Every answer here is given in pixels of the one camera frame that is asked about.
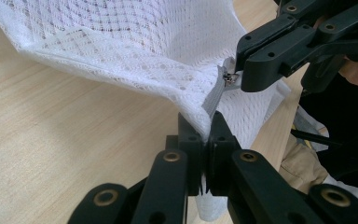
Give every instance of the white cloth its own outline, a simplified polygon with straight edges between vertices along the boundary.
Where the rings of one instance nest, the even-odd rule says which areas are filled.
[[[21,55],[170,99],[204,140],[213,113],[207,110],[214,108],[203,105],[218,79],[216,66],[235,56],[245,34],[231,0],[0,0],[0,27]],[[223,94],[219,110],[242,147],[287,92],[279,82],[258,93]],[[218,217],[204,198],[201,217]]]

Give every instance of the black metal bracket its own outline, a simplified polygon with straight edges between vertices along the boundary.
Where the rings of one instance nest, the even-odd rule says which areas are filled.
[[[241,149],[221,113],[206,144],[181,115],[178,120],[179,134],[167,137],[148,178],[130,189],[92,189],[69,223],[186,223],[187,197],[204,191],[202,175],[206,190],[228,197],[234,223],[357,223],[357,198],[329,185],[307,197],[298,193],[261,154]]]
[[[331,17],[313,28],[323,15]],[[275,20],[239,41],[235,72],[243,71],[243,91],[262,91],[310,63],[301,84],[321,92],[345,56],[358,62],[358,0],[281,1]]]

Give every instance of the screw hole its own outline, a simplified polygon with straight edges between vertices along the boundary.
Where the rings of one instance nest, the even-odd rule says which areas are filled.
[[[323,189],[321,191],[322,197],[339,207],[348,207],[351,204],[351,200],[340,191],[334,189]]]
[[[252,152],[242,152],[241,160],[243,161],[257,161],[257,156]]]
[[[94,203],[97,206],[107,206],[114,203],[117,196],[118,192],[114,189],[104,189],[94,196]]]
[[[164,160],[165,161],[179,161],[180,155],[177,154],[176,152],[168,152],[167,154],[164,155]]]
[[[297,7],[295,7],[295,6],[290,6],[290,7],[287,7],[286,9],[287,9],[288,11],[293,12],[293,11],[296,11],[296,10],[297,10]]]
[[[335,27],[334,25],[332,25],[332,24],[326,24],[324,28],[326,28],[327,30],[334,30],[334,29],[336,29],[336,27]]]

